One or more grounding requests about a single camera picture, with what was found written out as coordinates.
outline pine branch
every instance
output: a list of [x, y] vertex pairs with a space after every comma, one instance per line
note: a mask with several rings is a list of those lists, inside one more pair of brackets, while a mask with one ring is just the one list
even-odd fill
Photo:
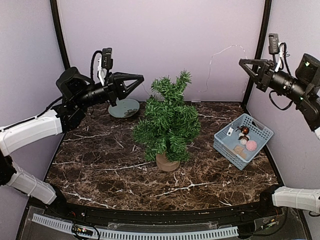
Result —
[[146, 101], [145, 118], [133, 129], [136, 142], [146, 146], [145, 159], [155, 161], [157, 154], [166, 153], [169, 161], [187, 161], [187, 142], [200, 132], [198, 112], [184, 102], [183, 91], [191, 83], [191, 74], [181, 71], [172, 83], [169, 77], [155, 79], [151, 90], [164, 101], [151, 96]]

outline wire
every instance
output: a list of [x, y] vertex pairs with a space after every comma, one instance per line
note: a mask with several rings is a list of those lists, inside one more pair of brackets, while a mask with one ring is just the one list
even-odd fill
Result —
[[288, 74], [291, 76], [291, 72], [289, 69], [288, 62], [287, 62], [287, 57], [289, 57], [290, 54], [287, 54], [287, 44], [285, 42], [280, 43], [279, 49], [281, 48], [282, 45], [283, 45], [283, 51], [284, 51], [283, 59], [284, 59], [285, 68], [286, 68]]
[[247, 53], [246, 53], [246, 50], [244, 49], [244, 47], [242, 47], [241, 45], [232, 44], [232, 45], [226, 47], [225, 49], [223, 49], [223, 50], [221, 50], [221, 51], [219, 51], [219, 52], [216, 52], [215, 54], [213, 54], [213, 55], [211, 56], [211, 59], [210, 59], [210, 62], [209, 62], [208, 77], [207, 77], [207, 79], [206, 79], [206, 81], [205, 81], [205, 87], [206, 87], [205, 90], [200, 91], [200, 90], [195, 89], [195, 88], [192, 88], [192, 87], [190, 87], [190, 86], [188, 86], [188, 88], [190, 88], [190, 89], [192, 89], [192, 90], [197, 90], [198, 93], [202, 93], [202, 94], [208, 92], [208, 91], [210, 90], [208, 84], [209, 84], [209, 79], [210, 79], [210, 76], [211, 76], [211, 67], [212, 67], [213, 59], [215, 58], [216, 55], [222, 54], [224, 51], [226, 51], [226, 50], [228, 50], [228, 49], [230, 49], [230, 48], [241, 48], [242, 51], [243, 51], [243, 53], [244, 53], [245, 59], [248, 59], [248, 56], [247, 56]]
[[312, 214], [312, 211], [309, 211], [309, 216], [312, 218], [320, 217], [320, 214]]
[[278, 213], [278, 210], [275, 208], [275, 212], [276, 212], [276, 218], [279, 217], [279, 213]]
[[49, 209], [49, 210], [51, 210], [52, 212], [54, 212], [55, 214], [57, 214], [57, 215], [60, 216], [61, 218], [70, 220], [73, 225], [76, 225], [75, 222], [79, 222], [79, 223], [83, 223], [83, 224], [85, 224], [85, 225], [89, 225], [90, 227], [92, 227], [92, 228], [96, 231], [96, 234], [98, 235], [97, 240], [100, 240], [100, 232], [98, 231], [98, 229], [97, 229], [94, 225], [92, 225], [92, 224], [90, 224], [90, 223], [87, 223], [87, 222], [85, 222], [85, 221], [79, 220], [79, 219], [73, 219], [73, 218], [71, 218], [71, 217], [67, 217], [68, 215], [67, 215], [67, 216], [62, 216], [61, 214], [57, 213], [55, 210], [53, 210], [52, 208], [49, 208], [49, 207], [47, 207], [47, 206], [46, 206], [46, 208]]
[[237, 211], [237, 213], [242, 213], [242, 212], [244, 212], [244, 213], [254, 213], [254, 212], [256, 212], [258, 210], [258, 208], [259, 207], [256, 207], [254, 209], [248, 209], [248, 210], [247, 209], [243, 209], [243, 210], [240, 209], [240, 210]]
[[88, 239], [88, 237], [82, 237], [82, 236], [79, 236], [78, 235], [78, 233], [75, 231], [75, 232], [73, 232], [74, 234], [75, 234], [75, 236], [72, 234], [72, 236], [75, 238], [75, 239], [78, 239], [78, 240], [85, 240], [85, 239]]
[[48, 110], [50, 110], [55, 103], [57, 103], [57, 102], [58, 102], [59, 100], [61, 100], [61, 99], [62, 99], [62, 96], [61, 96], [61, 97], [58, 97], [56, 100], [54, 100], [52, 103], [50, 103], [49, 106], [47, 106], [47, 107], [45, 108], [45, 110], [44, 110], [42, 113], [40, 113], [39, 115], [34, 116], [34, 117], [31, 117], [31, 118], [28, 118], [28, 119], [25, 119], [25, 120], [22, 120], [22, 121], [19, 121], [19, 122], [16, 122], [16, 123], [14, 123], [14, 124], [12, 124], [12, 125], [10, 125], [10, 126], [5, 127], [5, 128], [2, 129], [1, 131], [8, 130], [8, 129], [13, 128], [13, 127], [15, 127], [15, 126], [18, 126], [18, 125], [20, 125], [20, 124], [24, 124], [24, 123], [27, 123], [27, 122], [29, 122], [29, 121], [31, 121], [31, 120], [34, 120], [34, 119], [36, 119], [36, 118], [41, 117], [41, 116], [42, 116], [43, 114], [45, 114]]
[[109, 77], [109, 69], [106, 70], [106, 74], [105, 74], [105, 78], [104, 78], [104, 83], [103, 83], [103, 86], [107, 86], [107, 79]]
[[286, 106], [286, 107], [284, 107], [284, 108], [280, 108], [280, 107], [275, 103], [275, 101], [273, 100], [273, 98], [272, 98], [272, 96], [271, 96], [272, 93], [276, 93], [276, 91], [275, 91], [275, 90], [272, 90], [272, 91], [269, 92], [269, 99], [270, 99], [270, 101], [272, 102], [272, 104], [275, 105], [276, 108], [279, 109], [279, 110], [281, 110], [281, 111], [288, 110], [288, 109], [292, 106], [292, 104], [294, 103], [294, 101], [292, 100], [292, 101], [288, 104], [288, 106]]
[[97, 50], [94, 52], [94, 54], [92, 55], [91, 58], [91, 64], [90, 64], [90, 78], [91, 80], [94, 81], [94, 64], [95, 64], [95, 58], [97, 54], [101, 54], [102, 55], [102, 51], [101, 50]]
[[281, 61], [281, 67], [279, 67], [279, 70], [283, 70], [284, 69], [284, 61], [282, 60], [282, 57], [280, 57], [280, 61]]
[[91, 113], [90, 113], [90, 118], [93, 119], [92, 115], [93, 115], [94, 112], [95, 112], [95, 108], [94, 108], [94, 106], [91, 106], [91, 107], [92, 107], [92, 111], [91, 111]]
[[45, 114], [48, 110], [50, 110], [50, 109], [53, 107], [54, 104], [56, 104], [57, 102], [59, 102], [61, 99], [62, 99], [62, 96], [61, 96], [61, 97], [58, 97], [56, 100], [54, 100], [52, 103], [50, 103], [49, 106], [47, 106], [42, 113], [40, 113], [40, 114], [37, 115], [36, 117], [37, 117], [37, 118], [41, 117], [41, 116], [42, 116], [43, 114]]
[[276, 55], [275, 54], [272, 54], [272, 59], [273, 59], [274, 65], [277, 66], [277, 60], [276, 60]]
[[109, 110], [109, 107], [110, 107], [110, 103], [107, 102], [107, 104], [108, 104], [108, 106], [106, 107], [106, 109], [105, 109], [105, 111], [104, 111], [105, 114], [107, 113], [107, 111]]
[[267, 237], [267, 236], [271, 236], [273, 234], [276, 234], [277, 232], [279, 232], [286, 225], [286, 222], [287, 222], [287, 219], [288, 219], [288, 211], [289, 211], [289, 209], [286, 208], [286, 212], [285, 212], [285, 215], [284, 215], [284, 220], [283, 220], [281, 226], [277, 230], [275, 230], [274, 232], [271, 232], [271, 233], [257, 233], [257, 232], [260, 232], [260, 231], [266, 229], [266, 228], [259, 228], [259, 229], [255, 230], [253, 232], [239, 232], [239, 236], [249, 236], [249, 235], [251, 235], [251, 236], [257, 236], [257, 237]]

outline blue plastic basket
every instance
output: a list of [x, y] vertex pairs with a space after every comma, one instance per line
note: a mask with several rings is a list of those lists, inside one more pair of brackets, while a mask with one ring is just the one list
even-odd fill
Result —
[[[240, 144], [238, 140], [240, 131], [236, 131], [237, 127], [240, 126], [249, 127], [248, 136], [257, 143], [255, 151], [248, 151], [245, 146]], [[227, 135], [229, 128], [233, 128], [231, 136]], [[244, 113], [214, 135], [213, 147], [238, 169], [243, 170], [266, 145], [273, 134], [274, 132], [271, 129]], [[243, 152], [246, 154], [246, 159], [243, 159], [234, 151], [236, 145], [244, 147]]]

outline white cable tray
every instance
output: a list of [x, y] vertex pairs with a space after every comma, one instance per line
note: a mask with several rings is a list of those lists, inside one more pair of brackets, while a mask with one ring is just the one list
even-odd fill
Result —
[[[33, 214], [32, 222], [46, 226], [57, 231], [73, 234], [71, 229], [73, 223], [68, 220], [58, 220], [46, 215]], [[93, 231], [92, 236], [78, 233], [79, 236], [88, 237], [90, 239], [98, 239], [97, 232], [92, 227], [77, 224], [77, 226], [85, 227]], [[237, 237], [238, 227], [227, 227], [222, 229], [193, 231], [181, 233], [144, 233], [144, 232], [127, 232], [114, 231], [98, 228], [101, 240], [217, 240], [231, 237]]]

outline toy ball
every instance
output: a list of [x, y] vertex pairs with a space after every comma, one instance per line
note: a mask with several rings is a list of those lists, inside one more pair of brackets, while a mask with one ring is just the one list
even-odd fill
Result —
[[247, 126], [239, 126], [238, 130], [240, 130], [245, 135], [247, 135], [250, 132], [250, 129]]
[[248, 151], [253, 152], [254, 150], [257, 149], [257, 143], [253, 140], [249, 140], [246, 142], [245, 147]]

